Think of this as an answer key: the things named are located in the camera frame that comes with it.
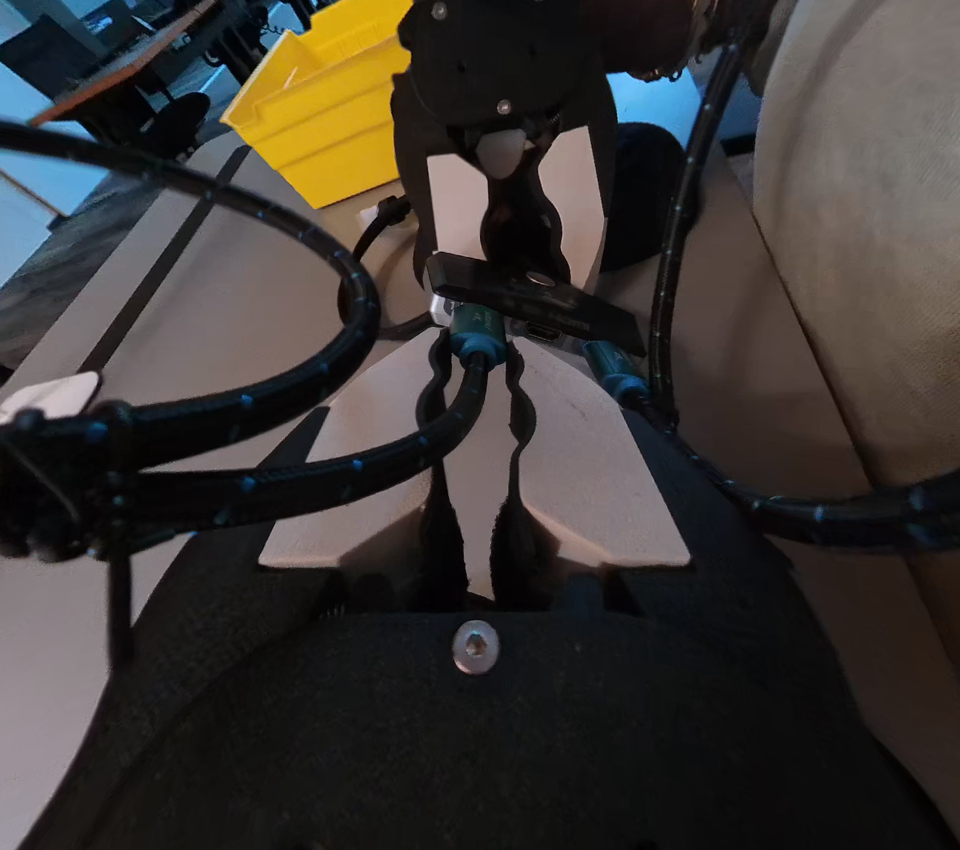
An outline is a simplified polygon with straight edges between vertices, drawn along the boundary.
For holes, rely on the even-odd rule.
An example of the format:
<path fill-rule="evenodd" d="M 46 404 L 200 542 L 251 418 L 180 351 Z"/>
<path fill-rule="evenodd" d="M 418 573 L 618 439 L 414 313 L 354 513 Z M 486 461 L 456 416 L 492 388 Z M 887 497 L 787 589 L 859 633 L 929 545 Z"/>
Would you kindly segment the person's beige top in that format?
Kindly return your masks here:
<path fill-rule="evenodd" d="M 958 0 L 780 0 L 753 210 L 870 475 L 958 468 Z"/>

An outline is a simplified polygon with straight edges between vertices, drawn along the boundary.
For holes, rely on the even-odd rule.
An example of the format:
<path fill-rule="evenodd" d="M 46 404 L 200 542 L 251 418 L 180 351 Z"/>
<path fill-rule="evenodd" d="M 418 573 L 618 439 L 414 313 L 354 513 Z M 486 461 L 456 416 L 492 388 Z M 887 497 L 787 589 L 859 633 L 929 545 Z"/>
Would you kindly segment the person's right hand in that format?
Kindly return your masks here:
<path fill-rule="evenodd" d="M 579 0 L 607 75 L 672 76 L 689 58 L 691 0 Z"/>

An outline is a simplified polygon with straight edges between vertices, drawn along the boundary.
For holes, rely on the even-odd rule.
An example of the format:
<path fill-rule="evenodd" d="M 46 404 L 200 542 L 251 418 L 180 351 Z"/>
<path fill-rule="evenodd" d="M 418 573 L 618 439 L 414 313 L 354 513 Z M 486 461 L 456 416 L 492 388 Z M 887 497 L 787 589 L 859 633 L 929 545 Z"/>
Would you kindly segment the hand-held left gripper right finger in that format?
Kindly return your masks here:
<path fill-rule="evenodd" d="M 678 571 L 691 554 L 618 403 L 538 343 L 507 357 L 507 496 L 490 542 L 497 600 L 556 600 L 567 580 Z"/>

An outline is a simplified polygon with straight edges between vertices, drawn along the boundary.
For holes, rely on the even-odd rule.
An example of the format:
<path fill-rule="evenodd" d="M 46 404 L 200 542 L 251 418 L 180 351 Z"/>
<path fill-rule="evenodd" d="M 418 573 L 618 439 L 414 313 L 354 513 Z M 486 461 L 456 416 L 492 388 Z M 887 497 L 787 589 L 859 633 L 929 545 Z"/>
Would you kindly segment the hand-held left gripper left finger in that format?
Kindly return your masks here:
<path fill-rule="evenodd" d="M 402 344 L 331 401 L 307 461 L 354 458 L 413 435 L 446 409 L 450 373 L 443 331 Z M 458 600 L 469 586 L 443 463 L 371 496 L 278 521 L 259 564 L 333 568 L 349 584 L 382 577 L 402 600 Z"/>

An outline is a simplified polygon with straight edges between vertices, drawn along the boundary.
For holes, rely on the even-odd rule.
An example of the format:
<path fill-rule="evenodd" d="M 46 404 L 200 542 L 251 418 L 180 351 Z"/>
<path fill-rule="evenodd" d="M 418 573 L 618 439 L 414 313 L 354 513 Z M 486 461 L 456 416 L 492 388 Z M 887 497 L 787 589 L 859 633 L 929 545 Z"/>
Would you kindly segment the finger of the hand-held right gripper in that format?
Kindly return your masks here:
<path fill-rule="evenodd" d="M 537 252 L 547 272 L 575 289 L 595 290 L 607 219 L 587 127 L 524 140 L 534 195 Z"/>
<path fill-rule="evenodd" d="M 477 167 L 456 153 L 427 158 L 436 250 L 486 261 L 484 219 L 490 208 L 490 184 L 509 177 L 520 165 L 523 147 L 480 147 Z"/>

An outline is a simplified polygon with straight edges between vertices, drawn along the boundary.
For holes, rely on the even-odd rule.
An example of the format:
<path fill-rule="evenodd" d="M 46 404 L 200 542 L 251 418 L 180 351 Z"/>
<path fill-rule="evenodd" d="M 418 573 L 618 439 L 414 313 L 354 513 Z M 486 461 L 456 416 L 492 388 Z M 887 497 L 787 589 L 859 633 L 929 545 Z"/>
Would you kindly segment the black office chair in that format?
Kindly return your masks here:
<path fill-rule="evenodd" d="M 109 142 L 176 160 L 196 150 L 209 112 L 210 98 L 199 91 L 169 97 L 155 110 L 139 88 L 124 84 L 102 95 L 94 115 Z"/>

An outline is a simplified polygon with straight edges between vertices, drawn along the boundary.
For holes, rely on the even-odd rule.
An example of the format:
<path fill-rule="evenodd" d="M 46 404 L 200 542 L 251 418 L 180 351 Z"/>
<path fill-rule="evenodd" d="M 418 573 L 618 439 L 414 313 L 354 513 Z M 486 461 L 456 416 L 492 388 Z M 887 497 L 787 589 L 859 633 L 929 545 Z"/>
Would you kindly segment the black square hdmi hub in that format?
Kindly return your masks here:
<path fill-rule="evenodd" d="M 445 299 L 485 306 L 555 335 L 608 342 L 633 356 L 646 356 L 635 316 L 570 283 L 536 271 L 513 272 L 486 260 L 444 252 L 429 256 L 425 275 L 431 290 Z"/>

